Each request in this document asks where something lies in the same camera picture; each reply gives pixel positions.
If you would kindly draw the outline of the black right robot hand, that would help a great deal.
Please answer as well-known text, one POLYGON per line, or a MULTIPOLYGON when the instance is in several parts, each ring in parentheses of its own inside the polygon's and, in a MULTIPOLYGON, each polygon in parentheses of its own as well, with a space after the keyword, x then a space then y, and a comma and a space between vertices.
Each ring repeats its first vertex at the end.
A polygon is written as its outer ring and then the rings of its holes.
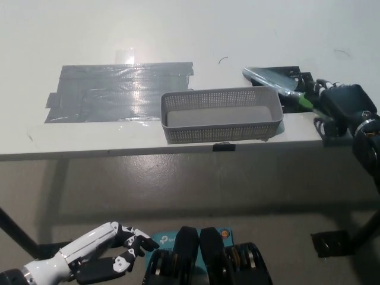
POLYGON ((312 90, 322 112, 314 122, 325 138, 342 137, 346 132, 356 137, 363 127, 379 121, 375 104, 358 84, 318 79, 313 83, 312 90))

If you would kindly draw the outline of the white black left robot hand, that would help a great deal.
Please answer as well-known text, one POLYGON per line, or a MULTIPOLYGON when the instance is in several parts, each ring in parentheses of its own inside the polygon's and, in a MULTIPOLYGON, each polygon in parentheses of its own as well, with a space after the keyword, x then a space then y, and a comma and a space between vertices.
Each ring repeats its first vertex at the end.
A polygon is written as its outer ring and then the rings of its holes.
POLYGON ((96 284, 130 273, 138 257, 156 249, 159 244, 148 234, 113 221, 82 235, 59 253, 78 284, 96 284))

